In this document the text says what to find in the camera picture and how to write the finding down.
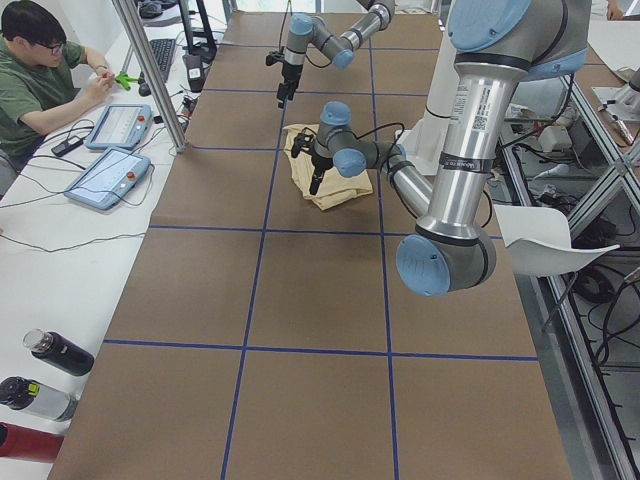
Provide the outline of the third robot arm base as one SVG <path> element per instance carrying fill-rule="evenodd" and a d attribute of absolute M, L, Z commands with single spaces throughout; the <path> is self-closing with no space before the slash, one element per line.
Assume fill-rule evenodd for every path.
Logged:
<path fill-rule="evenodd" d="M 621 87 L 593 87 L 604 110 L 623 120 L 639 121 L 639 70 L 622 67 L 614 74 L 623 81 Z"/>

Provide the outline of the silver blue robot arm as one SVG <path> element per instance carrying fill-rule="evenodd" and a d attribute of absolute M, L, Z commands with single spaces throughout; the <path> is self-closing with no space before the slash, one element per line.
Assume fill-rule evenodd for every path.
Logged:
<path fill-rule="evenodd" d="M 280 109 L 294 98 L 310 45 L 326 57 L 330 65 L 343 70 L 351 64 L 355 52 L 374 34 L 385 30 L 395 15 L 393 1 L 359 1 L 359 4 L 366 13 L 340 35 L 332 33 L 320 16 L 292 14 L 286 44 L 277 51 L 271 51 L 265 60 L 267 66 L 282 64 L 283 80 L 276 94 Z"/>
<path fill-rule="evenodd" d="M 455 2 L 446 35 L 459 82 L 435 180 L 423 177 L 399 145 L 358 139 L 349 107 L 332 101 L 309 147 L 310 194 L 330 168 L 345 178 L 385 172 L 417 217 L 414 234 L 396 253 L 404 284 L 424 296 L 481 284 L 494 270 L 496 251 L 475 218 L 506 110 L 519 83 L 582 67 L 590 11 L 588 1 Z"/>

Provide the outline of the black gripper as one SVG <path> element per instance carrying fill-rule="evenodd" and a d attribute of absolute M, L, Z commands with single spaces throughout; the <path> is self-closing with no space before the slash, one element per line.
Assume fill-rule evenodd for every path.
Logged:
<path fill-rule="evenodd" d="M 314 168 L 314 174 L 311 177 L 309 193 L 311 195 L 316 195 L 323 182 L 324 173 L 333 167 L 333 159 L 331 156 L 326 157 L 316 151 L 313 151 L 311 153 L 311 161 Z"/>
<path fill-rule="evenodd" d="M 277 90 L 277 104 L 283 108 L 286 101 L 292 101 L 295 95 L 295 86 L 299 84 L 302 75 L 301 64 L 291 64 L 284 62 L 281 69 L 283 83 L 280 83 Z"/>

